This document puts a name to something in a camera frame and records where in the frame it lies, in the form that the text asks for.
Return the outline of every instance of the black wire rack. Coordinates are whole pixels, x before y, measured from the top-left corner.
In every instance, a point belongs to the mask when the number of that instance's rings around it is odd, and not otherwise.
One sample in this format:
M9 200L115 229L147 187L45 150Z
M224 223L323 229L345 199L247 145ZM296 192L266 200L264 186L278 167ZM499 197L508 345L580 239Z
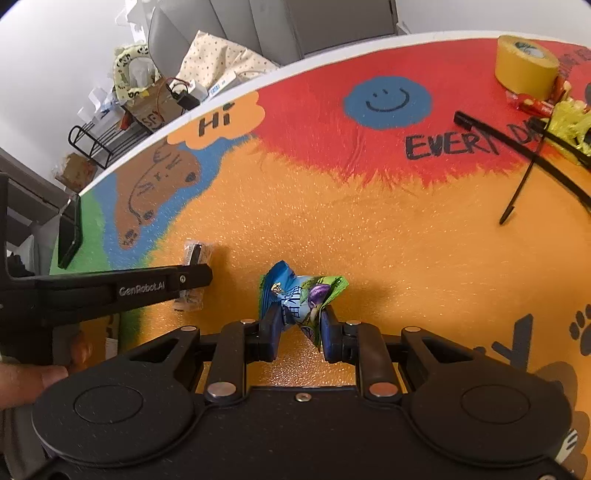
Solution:
M92 163L105 170L114 161L148 138L152 132L134 119L132 124L121 130L120 120L96 135L95 122L75 125L68 134L68 143Z

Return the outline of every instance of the painted table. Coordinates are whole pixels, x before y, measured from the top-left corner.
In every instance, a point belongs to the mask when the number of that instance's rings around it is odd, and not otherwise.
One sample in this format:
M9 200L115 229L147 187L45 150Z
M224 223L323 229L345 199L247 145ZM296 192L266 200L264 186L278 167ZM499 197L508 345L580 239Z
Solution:
M216 245L204 309L170 303L129 314L126 347L192 323L204 333L256 317L262 274L344 275L341 320L383 333L419 325L560 382L575 412L583 477L591 383L591 220L496 140L453 123L463 110L535 145L493 75L499 33L409 35L330 51L225 92L185 114L83 194L84 243L69 271L182 262L187 238ZM541 41L583 98L591 51ZM545 146L587 192L591 175ZM259 384L350 384L297 330Z

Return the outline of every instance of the red painted area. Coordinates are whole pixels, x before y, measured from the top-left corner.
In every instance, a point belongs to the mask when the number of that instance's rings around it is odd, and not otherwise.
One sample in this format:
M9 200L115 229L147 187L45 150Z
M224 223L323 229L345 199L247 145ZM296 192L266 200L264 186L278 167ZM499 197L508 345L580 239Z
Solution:
M573 96L584 98L591 81L591 51L570 44L540 42L557 57L569 54L569 80ZM576 53L583 49L583 56ZM495 143L495 155L485 138L478 142L489 153L472 148L473 153L433 155L428 136L445 132L451 140L461 140L463 130L453 123L456 110L481 119L511 133L508 124L523 127L528 116L506 102L505 89L494 76L496 39L458 40L379 51L363 57L320 67L259 91L265 119L255 129L265 146L289 157L296 164L323 171L336 170L346 179L378 175L386 180L418 177L423 184L446 181L483 170L504 172L518 167L522 159ZM359 83L375 76L404 76L420 83L431 93L431 114L418 124L383 131L358 125L343 111L343 99ZM428 156L409 160L405 139L423 135L427 145L413 153ZM448 149L465 150L463 143Z

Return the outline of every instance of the green painted area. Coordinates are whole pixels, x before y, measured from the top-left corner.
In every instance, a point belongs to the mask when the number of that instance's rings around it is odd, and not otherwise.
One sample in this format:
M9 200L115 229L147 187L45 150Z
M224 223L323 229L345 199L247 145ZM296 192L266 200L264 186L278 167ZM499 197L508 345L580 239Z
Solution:
M80 198L82 208L82 245L70 265L64 270L57 266L57 245L51 259L51 275L67 273L101 272L110 270L109 261L103 250L105 218L100 204L92 192Z
M72 259L70 265L64 270L57 266L57 244L53 249L51 259L51 275L63 275L68 273L101 272L111 270L105 254L104 235L105 218L99 202L96 201L92 191L80 198L82 208L82 245ZM125 349L127 345L135 342L139 335L141 309L121 314L119 325L119 345Z

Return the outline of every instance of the cardboard box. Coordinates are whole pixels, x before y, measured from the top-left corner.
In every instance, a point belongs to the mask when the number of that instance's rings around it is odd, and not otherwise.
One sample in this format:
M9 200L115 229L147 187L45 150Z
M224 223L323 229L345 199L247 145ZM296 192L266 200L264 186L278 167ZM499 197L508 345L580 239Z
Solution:
M161 78L154 85L146 90L147 95L137 96L125 104L127 110L150 131L155 132L164 125L169 124L183 113L183 108L177 104L168 89L163 86L164 78ZM160 115L156 107L156 98L160 90Z
M73 192L80 193L95 178L96 164L77 153L69 154L64 163L66 164L64 171L56 174L56 180Z

